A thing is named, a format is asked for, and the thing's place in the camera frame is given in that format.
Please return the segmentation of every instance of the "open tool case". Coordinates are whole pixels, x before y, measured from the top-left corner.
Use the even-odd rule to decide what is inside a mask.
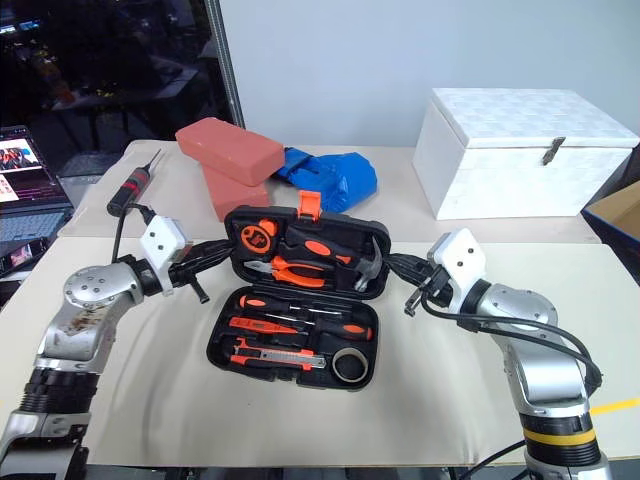
[[[300,197],[298,210],[239,207],[225,218],[233,270],[252,285],[225,303],[207,356],[250,377],[357,390],[371,380],[379,335],[375,310],[361,300],[384,290],[389,233],[379,222],[320,214],[319,194]]]

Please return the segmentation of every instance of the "wall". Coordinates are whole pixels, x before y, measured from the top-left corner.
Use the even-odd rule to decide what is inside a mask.
[[[221,0],[249,129],[415,145],[431,87],[570,88],[640,132],[638,0]]]

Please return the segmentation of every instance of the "white storage box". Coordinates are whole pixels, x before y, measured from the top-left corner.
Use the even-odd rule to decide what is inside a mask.
[[[569,90],[437,88],[413,164],[439,220],[572,216],[637,143]]]

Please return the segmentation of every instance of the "metal pole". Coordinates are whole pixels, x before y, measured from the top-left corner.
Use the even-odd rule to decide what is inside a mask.
[[[222,20],[220,0],[204,0],[204,4],[207,9],[211,30],[218,44],[218,63],[220,64],[224,89],[227,92],[231,118],[234,124],[245,128],[244,117],[242,116],[242,109],[240,108],[240,97],[238,96],[238,88],[236,87],[236,78],[233,74],[233,65],[231,64],[229,44],[227,43],[227,35]]]

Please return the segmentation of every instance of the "orange screwdriver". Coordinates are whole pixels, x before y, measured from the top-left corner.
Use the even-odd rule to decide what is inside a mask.
[[[240,306],[243,308],[250,307],[255,308],[257,310],[263,312],[283,312],[289,311],[290,309],[300,309],[300,307],[292,307],[289,302],[285,302],[283,300],[276,300],[275,298],[268,297],[267,295],[244,295],[240,298]],[[316,312],[325,312],[329,313],[325,310],[312,310]],[[283,320],[288,320],[290,322],[299,322],[306,323],[308,325],[313,325],[313,329],[317,332],[326,332],[331,335],[335,335],[340,338],[344,338],[345,340],[358,340],[363,342],[368,342],[373,338],[373,330],[370,327],[365,327],[363,325],[358,325],[356,323],[348,323],[342,324],[334,321],[325,320],[323,318],[318,318],[315,321],[301,320],[293,317],[284,317],[279,315],[273,315],[271,313],[265,313],[265,315],[274,318],[281,318]]]
[[[300,332],[292,327],[285,327],[274,322],[267,322],[265,320],[258,320],[256,318],[247,317],[231,317],[229,325],[232,327],[243,328],[252,332],[258,333],[288,333],[292,335],[302,334],[306,335],[307,332]]]
[[[307,310],[316,313],[330,313],[331,315],[342,315],[341,312],[332,312],[330,310],[318,310],[315,308],[302,308],[292,305],[290,302],[278,300],[267,295],[243,295],[240,297],[240,306],[242,308],[251,308],[269,313],[286,313],[290,310]]]

